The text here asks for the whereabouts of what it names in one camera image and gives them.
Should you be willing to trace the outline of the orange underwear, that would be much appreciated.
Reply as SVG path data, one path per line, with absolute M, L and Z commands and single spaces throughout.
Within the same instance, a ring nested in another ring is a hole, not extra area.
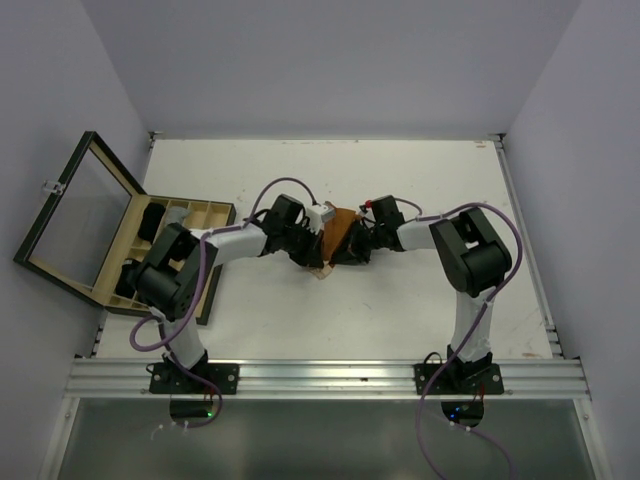
M 309 272 L 319 280 L 323 280 L 331 274 L 335 265 L 335 262 L 332 260 L 333 255 L 346 239 L 351 226 L 360 220 L 355 210 L 336 207 L 331 202 L 326 203 L 331 204 L 335 208 L 336 215 L 326 223 L 324 229 L 319 232 L 321 233 L 323 267 L 320 269 L 309 268 Z

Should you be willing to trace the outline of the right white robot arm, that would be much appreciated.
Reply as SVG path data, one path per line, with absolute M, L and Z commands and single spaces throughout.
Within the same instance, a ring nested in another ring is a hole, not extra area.
M 446 379 L 454 391 L 468 392 L 492 365 L 493 301 L 517 265 L 480 204 L 469 203 L 443 216 L 409 221 L 399 209 L 401 203 L 392 195 L 366 202 L 362 210 L 373 217 L 352 222 L 331 262 L 366 264 L 372 252 L 381 249 L 435 250 L 456 291 L 456 318 L 446 368 L 429 378 Z

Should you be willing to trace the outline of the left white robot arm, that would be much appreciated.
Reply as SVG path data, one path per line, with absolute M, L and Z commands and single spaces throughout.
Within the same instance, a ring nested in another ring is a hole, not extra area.
M 196 326 L 196 307 L 215 268 L 234 260 L 284 251 L 294 263 L 322 269 L 322 235 L 335 209 L 324 203 L 304 206 L 281 194 L 273 205 L 239 224 L 217 229 L 167 226 L 127 275 L 149 315 L 131 330 L 129 343 L 138 352 L 166 349 L 175 364 L 172 379 L 185 392 L 201 390 L 208 369 L 207 351 Z

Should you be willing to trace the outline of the grey striped underwear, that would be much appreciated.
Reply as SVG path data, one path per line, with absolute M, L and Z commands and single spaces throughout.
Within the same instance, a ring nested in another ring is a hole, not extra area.
M 189 214 L 190 214 L 190 210 L 186 207 L 180 207 L 180 206 L 169 207 L 166 211 L 164 224 L 170 225 L 173 223 L 177 223 L 179 225 L 183 225 L 184 221 L 187 219 Z

